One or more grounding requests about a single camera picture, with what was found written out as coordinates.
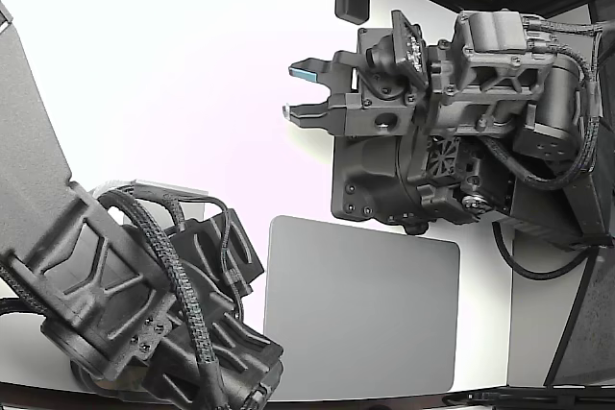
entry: gray pad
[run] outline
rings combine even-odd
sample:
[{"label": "gray pad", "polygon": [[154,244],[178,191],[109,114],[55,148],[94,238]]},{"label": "gray pad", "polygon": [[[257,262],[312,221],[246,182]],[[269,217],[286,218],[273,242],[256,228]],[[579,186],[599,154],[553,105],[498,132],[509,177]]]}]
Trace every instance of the gray pad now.
[{"label": "gray pad", "polygon": [[453,386],[459,247],[281,216],[265,334],[284,347],[277,401],[394,398]]}]

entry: white table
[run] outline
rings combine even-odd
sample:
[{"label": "white table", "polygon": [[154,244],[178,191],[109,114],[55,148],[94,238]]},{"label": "white table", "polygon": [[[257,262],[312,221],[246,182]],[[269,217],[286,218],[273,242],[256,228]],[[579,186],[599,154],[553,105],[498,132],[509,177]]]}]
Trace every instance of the white table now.
[{"label": "white table", "polygon": [[[357,27],[333,15],[334,0],[2,1],[86,188],[142,178],[205,189],[237,209],[262,260],[274,217],[334,221],[332,138],[282,115],[285,103],[327,97],[288,77],[290,63],[356,47]],[[455,14],[427,0],[372,0],[367,27],[389,27],[394,9],[420,23],[428,43],[452,37]],[[504,385],[511,273],[490,227],[442,223],[428,236],[461,248],[454,390]],[[246,310],[262,329],[264,277]],[[76,389],[39,323],[0,321],[0,381]]]}]

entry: white surface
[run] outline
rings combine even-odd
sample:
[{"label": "white surface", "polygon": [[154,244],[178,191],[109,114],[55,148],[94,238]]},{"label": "white surface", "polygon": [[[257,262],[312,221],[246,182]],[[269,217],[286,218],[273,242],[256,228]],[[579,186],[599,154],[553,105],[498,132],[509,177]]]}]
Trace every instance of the white surface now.
[{"label": "white surface", "polygon": [[[86,188],[143,178],[205,189],[237,209],[262,260],[275,216],[333,221],[332,138],[290,125],[281,107],[327,97],[288,77],[290,63],[356,47],[334,0],[2,1]],[[426,0],[372,0],[368,26],[389,27],[392,9],[421,23],[428,43],[453,35],[455,14]],[[462,248],[454,389],[505,384],[511,274],[490,228],[429,235]],[[256,329],[264,280],[246,300]],[[36,319],[3,319],[0,348],[0,380],[74,389]]]}]

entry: bolt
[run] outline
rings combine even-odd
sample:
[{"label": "bolt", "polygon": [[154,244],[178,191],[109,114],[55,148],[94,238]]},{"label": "bolt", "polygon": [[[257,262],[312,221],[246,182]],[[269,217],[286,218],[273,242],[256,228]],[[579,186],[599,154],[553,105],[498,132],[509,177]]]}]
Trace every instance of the bolt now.
[{"label": "bolt", "polygon": [[484,132],[488,125],[489,125],[489,122],[487,121],[487,119],[484,117],[481,117],[477,122],[477,130],[479,132]]},{"label": "bolt", "polygon": [[480,186],[480,178],[477,176],[468,177],[466,182],[468,184],[472,184],[473,186]]}]

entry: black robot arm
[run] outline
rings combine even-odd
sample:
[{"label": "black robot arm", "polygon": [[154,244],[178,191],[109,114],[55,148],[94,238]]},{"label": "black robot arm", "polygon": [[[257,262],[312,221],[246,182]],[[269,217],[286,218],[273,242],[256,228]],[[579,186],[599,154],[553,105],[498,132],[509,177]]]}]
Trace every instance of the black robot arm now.
[{"label": "black robot arm", "polygon": [[[331,90],[284,115],[335,136],[332,214],[410,234],[483,219],[563,249],[610,246],[615,140],[600,117],[597,50],[614,23],[462,12],[453,39],[430,46],[401,12],[392,23],[360,29],[356,53],[290,66]],[[558,33],[593,38],[592,59]]]},{"label": "black robot arm", "polygon": [[[44,316],[42,333],[90,383],[137,367],[142,390],[185,410],[262,408],[283,350],[242,322],[263,269],[236,213],[194,191],[133,181],[94,197],[74,182],[2,4],[0,109],[0,277],[19,297],[0,314]],[[175,225],[161,229],[141,201]],[[181,202],[222,212],[186,220]]]}]

